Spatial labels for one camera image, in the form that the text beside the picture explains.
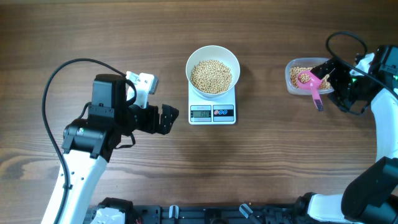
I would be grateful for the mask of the pink plastic measuring scoop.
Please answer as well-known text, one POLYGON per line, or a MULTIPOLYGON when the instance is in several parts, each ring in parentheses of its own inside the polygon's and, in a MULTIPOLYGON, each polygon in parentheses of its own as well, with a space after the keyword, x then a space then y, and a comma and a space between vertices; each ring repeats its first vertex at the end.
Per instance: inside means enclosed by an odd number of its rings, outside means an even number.
POLYGON ((297 86, 303 90, 310 90, 313 102, 318 111, 323 111, 323 103, 318 92, 322 81, 317 78, 311 71, 302 71, 297 76, 297 86))

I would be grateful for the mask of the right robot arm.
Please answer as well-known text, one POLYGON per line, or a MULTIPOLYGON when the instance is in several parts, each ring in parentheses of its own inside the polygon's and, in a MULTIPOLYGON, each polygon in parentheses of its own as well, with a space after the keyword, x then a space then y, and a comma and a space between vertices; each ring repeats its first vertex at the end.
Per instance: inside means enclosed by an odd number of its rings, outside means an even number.
POLYGON ((375 163, 343 194, 307 193, 292 210, 293 223, 397 223, 397 46, 381 45, 374 54, 357 55, 356 66, 333 57, 313 69, 328 78, 329 99, 347 112, 365 101, 376 123, 375 163))

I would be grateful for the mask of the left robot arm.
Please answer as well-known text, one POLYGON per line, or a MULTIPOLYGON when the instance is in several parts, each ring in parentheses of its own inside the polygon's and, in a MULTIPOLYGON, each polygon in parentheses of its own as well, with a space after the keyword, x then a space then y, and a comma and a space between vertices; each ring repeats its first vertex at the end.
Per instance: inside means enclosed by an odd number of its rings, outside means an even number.
POLYGON ((83 223, 96 185, 122 136, 168 134, 179 111, 148 104, 158 79, 148 73, 99 74, 91 101, 63 132, 60 172, 42 223, 83 223))

